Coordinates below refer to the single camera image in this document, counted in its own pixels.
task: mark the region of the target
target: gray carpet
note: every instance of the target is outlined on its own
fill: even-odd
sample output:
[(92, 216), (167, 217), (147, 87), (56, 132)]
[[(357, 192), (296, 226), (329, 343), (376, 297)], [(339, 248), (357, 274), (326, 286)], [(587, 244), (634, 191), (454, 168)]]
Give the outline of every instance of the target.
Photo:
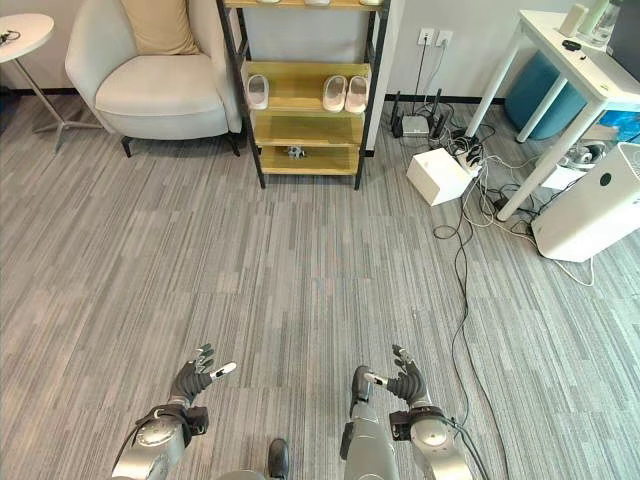
[[(56, 102), (67, 114), (80, 105)], [(199, 398), (209, 433), (172, 478), (263, 470), (275, 436), (291, 444), (292, 480), (342, 478), (351, 374), (363, 362), (392, 373), (392, 342), (460, 415), (457, 245), (432, 234), (459, 210), (430, 208), (406, 180), (420, 148), (383, 128), (361, 191), (313, 177), (268, 177), (263, 191), (247, 150), (236, 158), (220, 140), (138, 141), (127, 159), (104, 131), (70, 131), (53, 156), (53, 134), (31, 133), (47, 121), (25, 98), (0, 138), (3, 478), (108, 478), (133, 421), (207, 340), (239, 368)], [(487, 122), (498, 129), (489, 151), (513, 165), (548, 144), (513, 142), (500, 107)], [(469, 344), (511, 478), (640, 478), (640, 235), (598, 255), (594, 288), (496, 227), (476, 231), (468, 255)], [(504, 478), (457, 355), (468, 428)], [(383, 419), (403, 407), (384, 392), (373, 401)], [(409, 445), (397, 452), (402, 478), (420, 478)]]

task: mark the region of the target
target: white slipper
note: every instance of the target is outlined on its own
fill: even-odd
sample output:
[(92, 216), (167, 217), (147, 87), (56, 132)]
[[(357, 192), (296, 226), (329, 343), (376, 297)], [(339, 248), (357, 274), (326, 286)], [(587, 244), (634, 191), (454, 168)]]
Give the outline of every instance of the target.
[(347, 79), (342, 75), (334, 75), (324, 82), (322, 106), (329, 112), (341, 112), (347, 95)]
[(356, 75), (349, 82), (349, 91), (344, 109), (350, 113), (362, 113), (367, 108), (369, 99), (369, 82), (366, 78)]
[(264, 75), (252, 75), (247, 82), (247, 102), (251, 110), (265, 110), (269, 106), (269, 80)]

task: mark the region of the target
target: wooden shelf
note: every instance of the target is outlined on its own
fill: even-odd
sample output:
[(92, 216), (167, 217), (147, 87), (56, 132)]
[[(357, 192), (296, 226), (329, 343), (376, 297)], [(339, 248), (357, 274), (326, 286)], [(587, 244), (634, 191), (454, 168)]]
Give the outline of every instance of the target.
[(361, 117), (274, 116), (256, 112), (256, 143), (264, 146), (360, 147)]
[(307, 5), (304, 0), (280, 0), (278, 3), (260, 3), (256, 0), (225, 0), (228, 8), (309, 8), (318, 10), (360, 10), (363, 12), (377, 11), (380, 6), (361, 5), (358, 0), (331, 0), (326, 7)]
[(249, 76), (262, 74), (269, 80), (267, 113), (291, 112), (314, 116), (352, 116), (342, 111), (327, 112), (322, 107), (324, 82), (332, 75), (370, 76), (368, 64), (248, 62)]
[(355, 175), (357, 148), (308, 148), (306, 157), (290, 158), (286, 147), (263, 147), (262, 171), (277, 175)]

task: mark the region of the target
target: white armchair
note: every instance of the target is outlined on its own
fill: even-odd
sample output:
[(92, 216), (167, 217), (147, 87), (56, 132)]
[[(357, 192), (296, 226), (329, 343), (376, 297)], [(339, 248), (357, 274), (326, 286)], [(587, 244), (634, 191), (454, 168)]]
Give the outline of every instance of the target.
[(189, 19), (201, 54), (138, 55), (120, 0), (86, 0), (78, 11), (67, 75), (104, 128), (123, 135), (127, 156), (132, 138), (182, 140), (242, 129), (215, 2), (190, 0)]

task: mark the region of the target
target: wall socket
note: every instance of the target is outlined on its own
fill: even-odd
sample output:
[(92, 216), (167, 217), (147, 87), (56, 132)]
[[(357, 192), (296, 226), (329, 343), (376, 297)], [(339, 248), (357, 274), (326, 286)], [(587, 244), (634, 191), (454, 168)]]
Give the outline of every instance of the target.
[(420, 35), (418, 36), (418, 45), (424, 45), (425, 43), (427, 44), (427, 46), (431, 45), (433, 43), (434, 36), (435, 30), (433, 28), (421, 28)]
[(447, 47), (450, 47), (452, 38), (453, 32), (451, 30), (440, 30), (438, 33), (438, 39), (436, 40), (436, 47), (441, 47), (444, 40), (447, 41)]

